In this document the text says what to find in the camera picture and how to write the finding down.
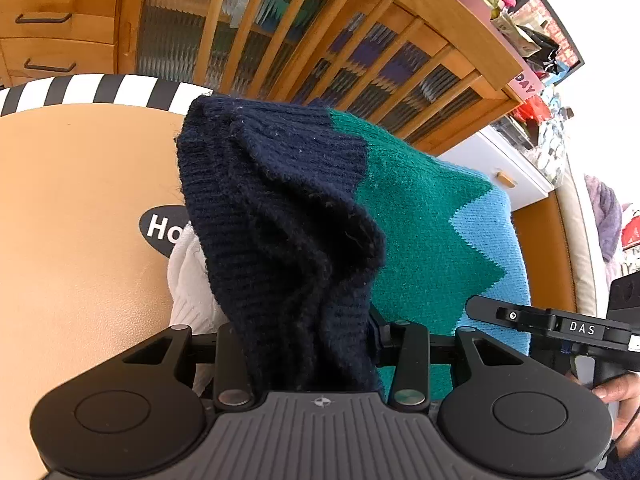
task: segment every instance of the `finger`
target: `finger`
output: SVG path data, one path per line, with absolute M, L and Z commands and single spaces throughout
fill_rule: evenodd
M 592 391 L 602 402 L 638 397 L 640 396 L 640 377 L 637 374 L 625 374 L 601 384 Z
M 626 428 L 626 425 L 631 421 L 636 414 L 636 410 L 640 406 L 640 397 L 633 397 L 631 399 L 622 400 L 618 407 L 618 417 L 613 425 L 613 438 L 617 438 L 622 430 Z
M 623 400 L 620 402 L 620 408 L 618 410 L 618 418 L 613 426 L 613 438 L 618 438 L 620 433 L 629 425 L 631 419 L 636 414 L 636 410 L 640 406 L 640 397 L 633 397 L 631 399 Z M 636 419 L 634 423 L 629 427 L 625 436 L 618 443 L 618 455 L 622 457 L 627 454 L 628 450 L 634 450 L 640 441 L 640 420 Z
M 573 374 L 571 373 L 571 371 L 569 371 L 569 372 L 565 373 L 565 374 L 564 374 L 564 376 L 565 376 L 567 379 L 569 379 L 571 382 L 576 383 L 576 384 L 580 384 L 580 381 L 578 380 L 578 378 L 577 378 L 575 375 L 573 375 Z

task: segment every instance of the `red bag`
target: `red bag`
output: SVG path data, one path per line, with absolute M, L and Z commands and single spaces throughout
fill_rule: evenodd
M 629 249 L 640 244 L 640 216 L 634 216 L 622 229 L 622 249 Z
M 518 106 L 511 115 L 518 122 L 526 123 L 527 119 L 533 119 L 538 126 L 551 118 L 551 111 L 539 95 L 534 95 Z

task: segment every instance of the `knitted sweater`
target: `knitted sweater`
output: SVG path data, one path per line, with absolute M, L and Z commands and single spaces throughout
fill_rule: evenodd
M 640 479 L 640 446 L 622 460 L 609 457 L 607 466 L 600 473 L 609 480 Z
M 320 108 L 201 97 L 177 138 L 191 223 L 254 387 L 378 389 L 367 354 L 384 237 L 354 190 L 357 137 Z
M 480 325 L 463 313 L 474 294 L 529 303 L 507 196 L 351 114 L 201 97 L 177 148 L 212 291 L 258 389 L 377 389 L 371 300 L 444 334 Z M 528 349 L 525 333 L 479 328 Z M 441 397 L 448 372 L 432 372 Z

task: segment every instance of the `purple cloth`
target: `purple cloth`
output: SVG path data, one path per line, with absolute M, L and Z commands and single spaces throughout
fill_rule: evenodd
M 614 191 L 597 177 L 585 175 L 584 181 L 596 217 L 602 259 L 609 262 L 616 253 L 622 232 L 622 207 Z

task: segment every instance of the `black oval label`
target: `black oval label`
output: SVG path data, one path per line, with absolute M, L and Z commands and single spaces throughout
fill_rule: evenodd
M 156 251 L 169 257 L 174 245 L 189 222 L 187 208 L 183 205 L 159 205 L 145 211 L 138 226 L 143 238 Z

